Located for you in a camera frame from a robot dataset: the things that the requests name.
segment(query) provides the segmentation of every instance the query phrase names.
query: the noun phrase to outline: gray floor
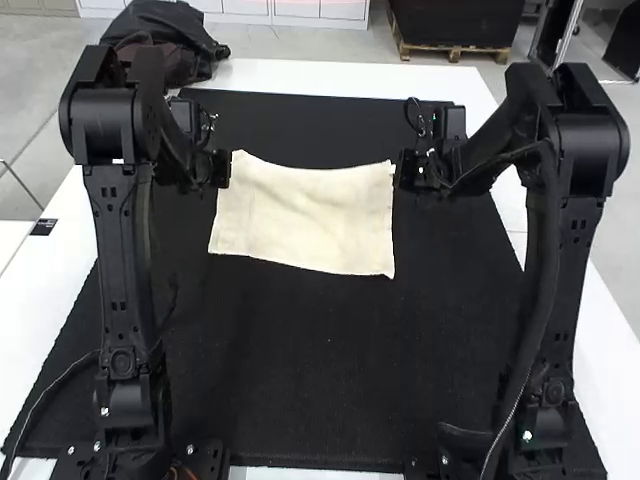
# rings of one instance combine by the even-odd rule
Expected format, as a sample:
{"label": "gray floor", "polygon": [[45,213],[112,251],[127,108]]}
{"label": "gray floor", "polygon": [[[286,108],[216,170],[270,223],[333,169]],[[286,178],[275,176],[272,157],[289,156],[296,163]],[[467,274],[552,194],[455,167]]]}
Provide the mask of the gray floor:
{"label": "gray floor", "polygon": [[[207,27],[214,38],[231,46],[237,58],[400,63],[383,3],[372,3],[371,25],[365,32],[230,24]],[[107,24],[107,20],[0,16],[0,158],[13,165],[43,204],[72,165],[54,115],[59,95],[84,45],[96,40]],[[512,61],[526,58],[533,31],[532,25],[520,27]],[[619,79],[600,60],[603,36],[602,25],[583,25],[570,45],[567,60],[589,63],[600,79]],[[440,54],[421,55],[412,62],[448,64]],[[496,99],[504,98],[505,67],[483,55],[463,55],[462,64],[476,66]],[[605,88],[629,124],[632,138],[640,139],[640,86]],[[640,336],[640,295],[634,287],[640,284],[640,225],[634,213],[640,205],[636,188],[640,165],[633,155],[606,206],[593,259]],[[33,219],[39,212],[10,175],[0,178],[0,219]]]}

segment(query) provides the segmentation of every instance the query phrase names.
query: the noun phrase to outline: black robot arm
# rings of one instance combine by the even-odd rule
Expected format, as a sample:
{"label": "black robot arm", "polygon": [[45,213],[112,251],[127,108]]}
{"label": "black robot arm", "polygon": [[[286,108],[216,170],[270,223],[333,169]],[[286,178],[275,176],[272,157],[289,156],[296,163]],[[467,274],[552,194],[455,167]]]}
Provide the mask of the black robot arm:
{"label": "black robot arm", "polygon": [[[178,468],[152,301],[150,189],[152,180],[183,191],[227,187],[230,154],[208,147],[213,123],[199,106],[176,99],[169,107],[163,65],[162,52],[145,47],[125,71],[112,48],[89,46],[60,102],[62,137],[82,165],[94,216],[103,331],[98,436],[73,458],[63,455],[52,478],[155,480]],[[190,458],[191,468],[201,479],[217,479],[225,458],[213,442]]]}
{"label": "black robot arm", "polygon": [[[563,453],[577,412],[572,359],[585,269],[629,156],[627,127],[586,65],[565,64],[547,78],[514,64],[506,80],[506,99],[469,140],[460,107],[441,107],[396,169],[397,186],[439,200],[486,194],[510,165],[527,188],[519,335],[500,375],[493,428],[439,425],[443,479],[571,472]],[[416,478],[419,470],[407,464]]]}

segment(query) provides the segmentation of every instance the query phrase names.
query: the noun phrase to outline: black mat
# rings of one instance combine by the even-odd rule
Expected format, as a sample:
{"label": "black mat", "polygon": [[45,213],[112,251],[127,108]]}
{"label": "black mat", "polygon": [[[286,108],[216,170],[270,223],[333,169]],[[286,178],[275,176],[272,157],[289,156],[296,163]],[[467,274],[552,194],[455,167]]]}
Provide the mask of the black mat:
{"label": "black mat", "polygon": [[[401,102],[187,94],[220,113],[221,147],[282,165],[377,162],[413,141]],[[396,193],[393,281],[209,255],[214,214],[215,192],[154,191],[156,283],[173,271],[179,284],[165,335],[177,440],[219,437],[237,464],[398,471],[407,454],[436,461],[440,420],[489,427],[521,278],[489,196],[425,206]],[[25,406],[99,345],[96,273]],[[94,373],[69,382],[22,454],[93,438]],[[578,430],[579,465],[598,467]]]}

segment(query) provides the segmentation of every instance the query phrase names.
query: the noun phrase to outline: white table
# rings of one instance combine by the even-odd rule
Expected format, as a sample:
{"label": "white table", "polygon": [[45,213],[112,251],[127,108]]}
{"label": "white table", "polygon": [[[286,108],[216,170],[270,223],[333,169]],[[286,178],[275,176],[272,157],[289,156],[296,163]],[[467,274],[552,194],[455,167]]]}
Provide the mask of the white table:
{"label": "white table", "polygon": [[[468,133],[496,103],[475,68],[416,65],[232,60],[200,88],[425,100],[467,107]],[[58,218],[49,237],[28,237],[0,278],[0,438],[4,439],[53,346],[96,258],[89,203],[79,169],[70,173],[43,217]],[[522,261],[526,246],[525,191],[514,170],[500,178],[494,200]],[[576,395],[610,480],[637,478],[640,457],[640,344],[593,265],[587,269],[575,347]],[[53,460],[21,460],[13,480],[45,480]],[[378,473],[233,468],[231,478],[401,478]]]}

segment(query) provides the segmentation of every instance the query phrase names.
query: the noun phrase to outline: towel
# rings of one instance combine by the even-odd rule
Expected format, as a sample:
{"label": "towel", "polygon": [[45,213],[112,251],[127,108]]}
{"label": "towel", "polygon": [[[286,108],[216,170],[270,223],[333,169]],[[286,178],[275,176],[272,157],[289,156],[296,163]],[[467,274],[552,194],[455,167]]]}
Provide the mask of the towel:
{"label": "towel", "polygon": [[209,253],[393,278],[393,170],[389,160],[289,168],[235,151],[229,188],[218,191]]}

